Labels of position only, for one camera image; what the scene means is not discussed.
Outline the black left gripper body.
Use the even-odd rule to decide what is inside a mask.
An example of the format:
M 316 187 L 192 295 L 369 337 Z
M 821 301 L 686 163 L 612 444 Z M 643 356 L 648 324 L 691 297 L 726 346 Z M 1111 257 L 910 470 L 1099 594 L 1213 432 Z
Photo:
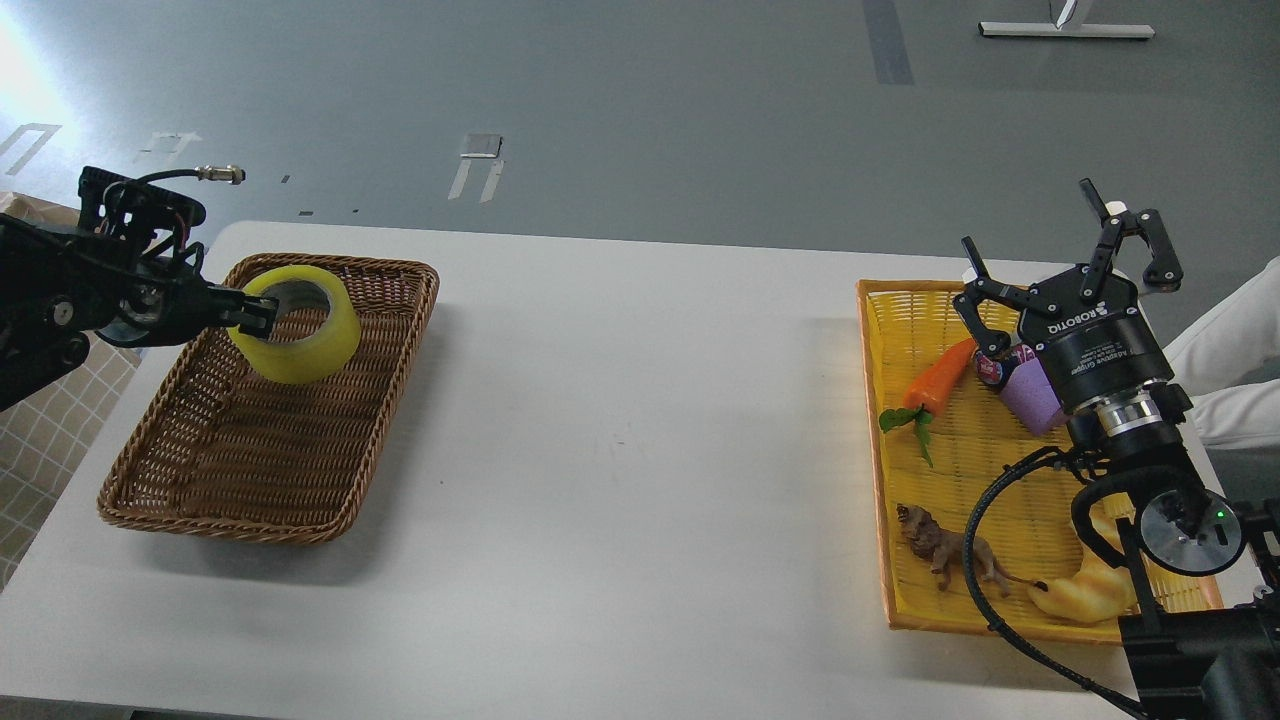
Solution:
M 206 281 L 133 284 L 113 302 L 108 324 L 95 334 L 119 348 L 183 345 L 210 327 L 229 327 L 246 295 Z

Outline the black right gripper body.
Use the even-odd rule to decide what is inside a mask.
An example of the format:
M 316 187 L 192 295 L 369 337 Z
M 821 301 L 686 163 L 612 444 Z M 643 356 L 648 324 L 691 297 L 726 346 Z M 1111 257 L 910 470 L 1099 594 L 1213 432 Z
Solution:
M 1078 264 L 1033 283 L 1028 292 L 1036 305 L 1018 322 L 1021 341 L 1032 346 L 1068 415 L 1174 377 L 1140 311 L 1137 284 L 1108 274 L 1100 290 L 1082 299 L 1088 275 L 1088 266 Z

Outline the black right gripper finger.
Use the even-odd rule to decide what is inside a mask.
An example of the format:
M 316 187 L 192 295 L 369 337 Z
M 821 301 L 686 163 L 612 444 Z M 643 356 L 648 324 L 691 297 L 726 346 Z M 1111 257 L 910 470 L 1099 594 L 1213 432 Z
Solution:
M 1124 202 L 1107 204 L 1092 179 L 1080 179 L 1079 188 L 1098 217 L 1100 238 L 1089 263 L 1082 272 L 1078 297 L 1092 301 L 1102 296 L 1114 269 L 1115 255 L 1123 241 L 1130 237 L 1140 238 L 1149 251 L 1149 264 L 1140 275 L 1144 287 L 1148 291 L 1165 293 L 1179 291 L 1184 272 L 1160 211 L 1146 209 L 1133 213 Z
M 970 236 L 960 240 L 963 250 L 975 273 L 964 283 L 963 291 L 952 299 L 952 307 L 975 341 L 975 347 L 986 356 L 1001 356 L 1012 347 L 1012 337 L 1006 331 L 992 329 L 980 315 L 980 305 L 995 302 L 1015 311 L 1041 311 L 1041 297 L 1029 290 L 996 281 L 991 277 L 975 241 Z

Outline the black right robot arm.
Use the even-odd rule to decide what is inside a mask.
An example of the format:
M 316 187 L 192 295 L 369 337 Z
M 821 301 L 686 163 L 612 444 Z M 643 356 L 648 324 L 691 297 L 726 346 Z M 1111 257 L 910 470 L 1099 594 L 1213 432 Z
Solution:
M 1277 501 L 1229 503 L 1207 489 L 1180 427 L 1192 402 L 1139 309 L 1139 290 L 1114 272 L 1124 240 L 1151 254 L 1149 291 L 1183 279 L 1160 214 L 1107 205 L 1089 179 L 1082 193 L 1101 233 L 1085 264 L 1021 290 L 992 278 L 972 238 L 963 247 L 975 278 L 954 307 L 989 357 L 1012 337 L 988 328 L 978 307 L 995 301 L 1019 314 L 1018 338 L 1033 347 L 1064 414 L 1070 450 L 1044 446 L 1004 473 L 979 497 L 963 533 L 966 588 L 988 628 L 1027 657 L 1134 719 L 1275 719 L 1277 716 Z M 1128 698 L 1052 660 L 1015 632 L 986 598 L 973 568 L 977 530 L 998 495 L 1041 468 L 1082 483 L 1070 507 L 1078 538 L 1107 566 L 1123 568 L 1139 612 L 1119 623 L 1138 696 Z M 1155 598 L 1148 562 L 1184 577 L 1212 577 L 1251 551 L 1262 578 L 1247 603 L 1167 612 Z

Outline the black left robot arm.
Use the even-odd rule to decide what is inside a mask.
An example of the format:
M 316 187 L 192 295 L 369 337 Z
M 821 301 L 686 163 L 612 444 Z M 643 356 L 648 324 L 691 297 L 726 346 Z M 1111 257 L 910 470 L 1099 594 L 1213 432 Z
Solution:
M 118 348 L 191 342 L 210 328 L 268 338 L 282 302 L 202 277 L 206 249 L 191 231 L 207 215 L 164 181 L 241 184 L 236 165 L 131 178 L 97 167 L 79 176 L 74 225 L 1 220 L 1 405 L 13 407 L 90 355 L 97 337 Z

